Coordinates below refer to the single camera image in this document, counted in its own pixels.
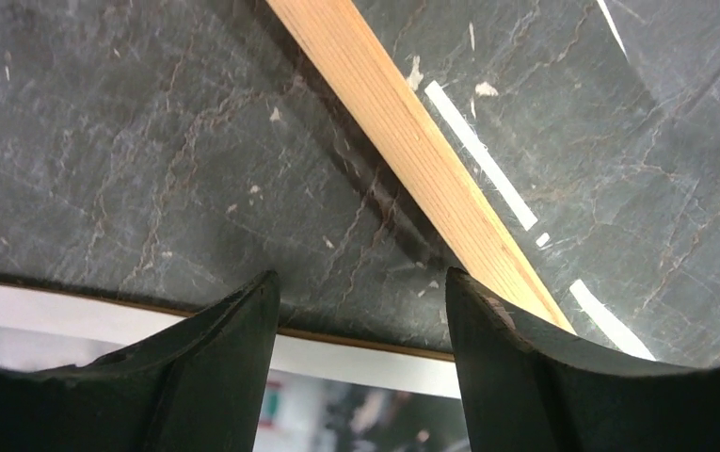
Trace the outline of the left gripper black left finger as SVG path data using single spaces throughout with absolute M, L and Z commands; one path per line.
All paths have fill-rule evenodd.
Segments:
M 278 330 L 280 281 L 85 366 L 0 368 L 0 451 L 249 451 Z

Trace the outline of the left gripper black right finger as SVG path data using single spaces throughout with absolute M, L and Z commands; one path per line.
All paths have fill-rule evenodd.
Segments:
M 720 366 L 654 362 L 564 331 L 447 271 L 474 451 L 720 451 Z

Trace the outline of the printed photo sheet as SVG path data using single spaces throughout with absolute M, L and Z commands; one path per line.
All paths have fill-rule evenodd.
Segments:
M 180 321 L 176 314 L 0 285 L 0 367 L 85 365 Z M 258 451 L 466 451 L 455 366 L 277 336 Z

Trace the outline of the light wooden picture frame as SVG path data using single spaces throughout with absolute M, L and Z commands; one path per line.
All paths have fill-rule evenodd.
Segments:
M 471 276 L 572 331 L 511 233 L 351 1 L 270 8 Z

